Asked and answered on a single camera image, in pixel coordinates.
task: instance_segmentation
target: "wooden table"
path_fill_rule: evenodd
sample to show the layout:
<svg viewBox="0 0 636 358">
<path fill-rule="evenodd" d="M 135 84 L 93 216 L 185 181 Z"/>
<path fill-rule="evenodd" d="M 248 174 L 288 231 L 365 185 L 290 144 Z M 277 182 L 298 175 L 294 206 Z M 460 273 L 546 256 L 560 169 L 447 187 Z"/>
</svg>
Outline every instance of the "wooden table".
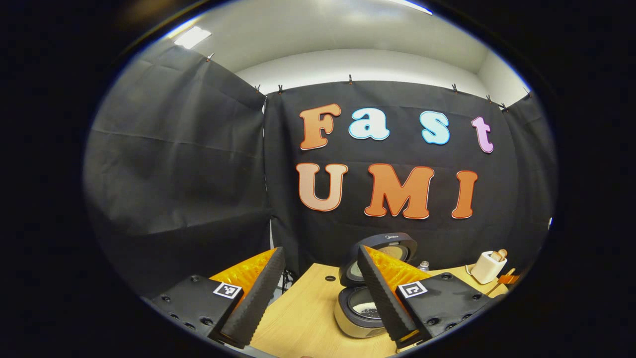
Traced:
<svg viewBox="0 0 636 358">
<path fill-rule="evenodd" d="M 497 280 L 479 284 L 466 273 L 464 266 L 429 273 L 435 276 L 444 272 L 450 272 L 484 294 L 497 284 Z M 326 276 L 334 276 L 336 280 L 329 282 L 325 280 Z M 351 338 L 342 333 L 333 316 L 333 308 L 343 288 L 338 280 L 338 268 L 313 264 L 267 308 L 251 346 L 281 358 L 384 358 L 394 355 L 396 345 L 387 333 L 370 338 Z M 489 296 L 507 291 L 505 285 L 500 285 Z"/>
</svg>

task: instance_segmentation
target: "open lid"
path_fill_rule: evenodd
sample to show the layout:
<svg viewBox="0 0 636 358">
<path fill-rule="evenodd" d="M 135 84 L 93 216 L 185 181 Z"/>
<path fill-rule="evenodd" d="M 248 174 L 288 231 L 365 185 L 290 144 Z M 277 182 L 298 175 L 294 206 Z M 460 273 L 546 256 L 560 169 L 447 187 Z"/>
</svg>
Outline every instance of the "open lid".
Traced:
<svg viewBox="0 0 636 358">
<path fill-rule="evenodd" d="M 364 285 L 364 278 L 357 265 L 358 248 L 366 245 L 375 250 L 395 257 L 401 261 L 408 262 L 417 251 L 417 242 L 405 233 L 388 233 L 369 236 L 358 241 L 345 257 L 345 264 L 340 266 L 340 284 L 346 287 Z"/>
</svg>

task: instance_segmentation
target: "orange letter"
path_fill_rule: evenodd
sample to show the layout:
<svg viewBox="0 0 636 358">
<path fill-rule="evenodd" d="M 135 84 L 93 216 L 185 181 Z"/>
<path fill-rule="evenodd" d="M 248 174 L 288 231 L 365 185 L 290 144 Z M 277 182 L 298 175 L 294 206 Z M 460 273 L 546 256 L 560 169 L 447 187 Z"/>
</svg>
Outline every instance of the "orange letter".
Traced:
<svg viewBox="0 0 636 358">
<path fill-rule="evenodd" d="M 298 194 L 300 201 L 307 208 L 318 211 L 331 211 L 340 205 L 342 198 L 342 176 L 349 170 L 343 164 L 328 164 L 324 170 L 329 173 L 329 197 L 325 200 L 318 199 L 315 195 L 315 174 L 320 167 L 313 163 L 300 163 L 296 166 L 298 171 Z"/>
<path fill-rule="evenodd" d="M 373 193 L 371 204 L 364 209 L 364 213 L 371 217 L 383 217 L 387 210 L 384 208 L 384 198 L 391 215 L 397 216 L 408 200 L 408 206 L 402 213 L 405 218 L 427 218 L 429 210 L 426 208 L 429 200 L 429 184 L 435 175 L 433 169 L 425 166 L 413 168 L 404 185 L 401 185 L 398 175 L 388 164 L 372 164 L 369 173 L 373 175 Z"/>
<path fill-rule="evenodd" d="M 300 112 L 300 118 L 305 121 L 305 140 L 300 143 L 302 150 L 321 148 L 327 145 L 327 138 L 322 137 L 321 129 L 325 134 L 333 131 L 333 117 L 340 115 L 340 107 L 337 104 L 329 104 Z"/>
<path fill-rule="evenodd" d="M 473 215 L 471 203 L 473 202 L 473 189 L 477 181 L 477 173 L 470 170 L 457 172 L 459 180 L 459 197 L 457 207 L 453 210 L 453 218 L 469 218 Z"/>
</svg>

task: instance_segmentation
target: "black cloth backdrop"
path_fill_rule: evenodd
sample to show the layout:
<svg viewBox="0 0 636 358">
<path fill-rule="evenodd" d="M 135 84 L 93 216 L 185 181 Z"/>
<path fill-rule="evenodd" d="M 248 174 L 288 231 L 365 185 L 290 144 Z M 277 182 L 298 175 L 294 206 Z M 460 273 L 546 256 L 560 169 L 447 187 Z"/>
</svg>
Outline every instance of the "black cloth backdrop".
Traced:
<svg viewBox="0 0 636 358">
<path fill-rule="evenodd" d="M 322 132 L 328 144 L 301 150 L 300 112 L 332 103 L 342 113 L 334 117 L 331 134 Z M 349 134 L 351 114 L 366 107 L 385 113 L 391 132 L 385 140 L 359 140 Z M 422 138 L 419 116 L 427 110 L 448 118 L 450 140 L 445 145 L 428 144 Z M 288 268 L 299 274 L 313 262 L 339 266 L 357 241 L 394 231 L 408 233 L 418 242 L 414 261 L 427 260 L 431 269 L 473 263 L 481 252 L 499 248 L 509 251 L 508 268 L 522 269 L 545 239 L 555 200 L 554 167 L 541 164 L 546 159 L 553 163 L 553 149 L 546 144 L 551 135 L 537 113 L 533 101 L 524 100 L 503 113 L 486 99 L 415 83 L 324 83 L 271 93 L 265 107 L 265 173 L 274 244 L 285 247 Z M 476 117 L 483 117 L 490 126 L 488 139 L 494 144 L 490 154 L 478 144 L 471 125 Z M 315 194 L 323 199 L 329 194 L 325 166 L 349 167 L 338 208 L 314 211 L 300 201 L 295 170 L 300 162 L 320 166 Z M 373 186 L 368 166 L 373 163 L 391 164 L 402 184 L 415 166 L 432 168 L 430 216 L 413 220 L 401 213 L 397 217 L 365 215 Z M 473 216 L 467 219 L 451 216 L 460 170 L 478 174 Z"/>
<path fill-rule="evenodd" d="M 117 79 L 85 153 L 86 201 L 107 257 L 153 297 L 269 249 L 265 97 L 164 41 Z"/>
</svg>

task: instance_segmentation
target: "white wall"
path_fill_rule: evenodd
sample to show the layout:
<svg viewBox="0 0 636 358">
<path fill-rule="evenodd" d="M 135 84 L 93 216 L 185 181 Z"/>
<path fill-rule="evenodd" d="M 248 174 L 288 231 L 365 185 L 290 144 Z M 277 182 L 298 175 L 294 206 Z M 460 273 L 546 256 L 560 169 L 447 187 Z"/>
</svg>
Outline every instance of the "white wall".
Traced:
<svg viewBox="0 0 636 358">
<path fill-rule="evenodd" d="M 452 88 L 486 98 L 476 74 L 447 63 L 385 50 L 344 49 L 309 52 L 264 62 L 236 73 L 262 93 L 326 82 L 378 80 Z"/>
<path fill-rule="evenodd" d="M 493 51 L 488 51 L 477 76 L 488 90 L 490 98 L 506 106 L 527 95 L 524 87 L 530 91 L 530 87 Z"/>
</svg>

